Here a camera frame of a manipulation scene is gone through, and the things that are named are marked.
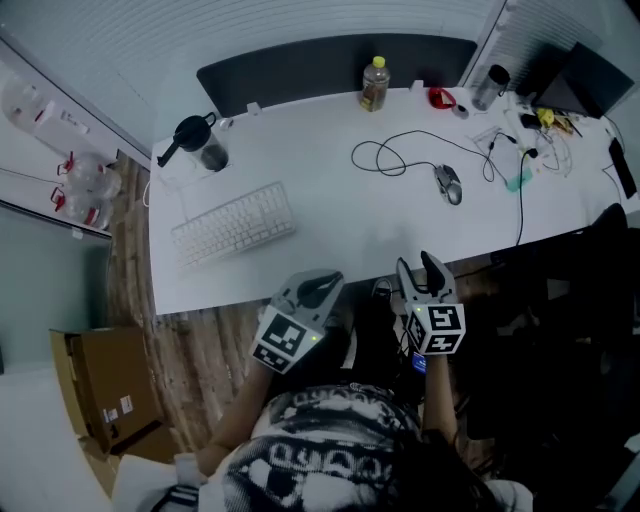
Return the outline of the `clear bottle with black lid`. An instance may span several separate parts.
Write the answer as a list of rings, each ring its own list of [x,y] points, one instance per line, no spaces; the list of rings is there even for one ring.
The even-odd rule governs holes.
[[[486,112],[494,101],[506,92],[510,80],[509,72],[504,67],[497,64],[492,65],[475,89],[472,105],[478,111]]]

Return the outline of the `tea bottle with yellow cap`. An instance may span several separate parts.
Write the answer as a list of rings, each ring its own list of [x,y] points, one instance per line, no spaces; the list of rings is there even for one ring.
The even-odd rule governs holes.
[[[375,56],[363,72],[363,86],[360,96],[360,105],[368,112],[376,112],[382,109],[391,74],[386,67],[386,59]]]

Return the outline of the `black wired mouse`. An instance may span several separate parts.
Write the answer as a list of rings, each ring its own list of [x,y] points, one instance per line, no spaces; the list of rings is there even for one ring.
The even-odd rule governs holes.
[[[434,177],[444,201],[452,206],[462,202],[462,186],[454,169],[448,165],[439,165],[434,169]]]

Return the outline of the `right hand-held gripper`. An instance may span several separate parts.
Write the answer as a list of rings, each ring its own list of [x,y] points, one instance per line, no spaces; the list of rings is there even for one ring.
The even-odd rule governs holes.
[[[453,274],[431,253],[422,251],[420,256],[426,272],[425,290],[402,257],[396,262],[406,315],[404,330],[412,348],[423,356],[454,354],[466,334],[466,321],[464,306],[454,292]]]

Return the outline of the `closed brown cardboard box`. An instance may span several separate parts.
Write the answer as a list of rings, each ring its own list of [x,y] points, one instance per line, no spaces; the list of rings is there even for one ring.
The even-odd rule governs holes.
[[[172,429],[158,421],[149,424],[107,452],[103,452],[92,437],[79,437],[78,443],[108,497],[112,496],[120,461],[125,455],[170,464],[180,451]]]

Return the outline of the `black lidded tumbler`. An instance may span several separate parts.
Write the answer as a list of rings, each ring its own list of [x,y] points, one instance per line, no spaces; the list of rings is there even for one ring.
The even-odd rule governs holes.
[[[229,155],[213,132],[216,121],[213,112],[189,116],[176,127],[173,141],[205,169],[220,172],[228,165]]]

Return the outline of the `open brown cardboard box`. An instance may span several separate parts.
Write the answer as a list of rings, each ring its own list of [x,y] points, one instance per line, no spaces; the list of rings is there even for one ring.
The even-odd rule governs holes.
[[[74,433],[101,454],[117,454],[160,419],[143,331],[114,327],[51,330],[59,387]]]

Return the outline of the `person's left forearm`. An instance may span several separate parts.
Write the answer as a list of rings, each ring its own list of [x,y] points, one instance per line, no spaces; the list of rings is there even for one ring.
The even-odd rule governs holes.
[[[211,440],[196,454],[199,470],[206,477],[213,475],[230,453],[250,439],[263,410],[274,372],[255,360],[248,370],[240,391],[216,424]]]

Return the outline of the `black monitor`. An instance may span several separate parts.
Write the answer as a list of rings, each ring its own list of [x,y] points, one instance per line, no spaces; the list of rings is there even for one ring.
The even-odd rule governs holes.
[[[569,51],[543,44],[529,60],[516,93],[530,98],[536,108],[600,118],[634,85],[629,76],[580,43]]]

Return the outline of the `red plastic gadget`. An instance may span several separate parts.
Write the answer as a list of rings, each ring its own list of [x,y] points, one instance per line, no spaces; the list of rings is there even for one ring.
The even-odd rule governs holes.
[[[450,110],[456,105],[456,99],[446,89],[431,87],[428,89],[427,98],[430,105],[438,110]]]

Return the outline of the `white water dispenser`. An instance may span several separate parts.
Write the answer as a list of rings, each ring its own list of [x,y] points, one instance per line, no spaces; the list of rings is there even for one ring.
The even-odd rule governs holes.
[[[82,123],[13,72],[0,88],[0,107],[15,128],[61,156],[97,153]]]

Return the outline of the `black flat tablet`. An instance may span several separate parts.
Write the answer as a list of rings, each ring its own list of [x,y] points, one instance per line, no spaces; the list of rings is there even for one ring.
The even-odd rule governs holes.
[[[637,187],[625,159],[622,145],[616,137],[611,140],[609,145],[609,154],[620,184],[622,185],[625,197],[630,199],[637,193]]]

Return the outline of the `person's patterned shirt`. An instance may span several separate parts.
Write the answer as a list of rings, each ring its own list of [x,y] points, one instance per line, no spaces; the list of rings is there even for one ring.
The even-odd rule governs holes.
[[[479,479],[391,392],[358,384],[279,395],[210,477],[181,483],[193,467],[125,457],[114,512],[533,512],[526,487]]]

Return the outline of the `white keyboard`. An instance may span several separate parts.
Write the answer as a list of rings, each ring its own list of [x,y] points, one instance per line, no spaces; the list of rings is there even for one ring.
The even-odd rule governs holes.
[[[283,185],[275,182],[186,221],[171,231],[177,264],[191,269],[289,235],[295,223]]]

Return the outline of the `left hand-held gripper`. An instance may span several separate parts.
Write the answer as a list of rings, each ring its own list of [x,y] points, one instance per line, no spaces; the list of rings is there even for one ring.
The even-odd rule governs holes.
[[[337,270],[293,274],[266,307],[249,354],[274,372],[287,373],[325,337],[344,284]]]

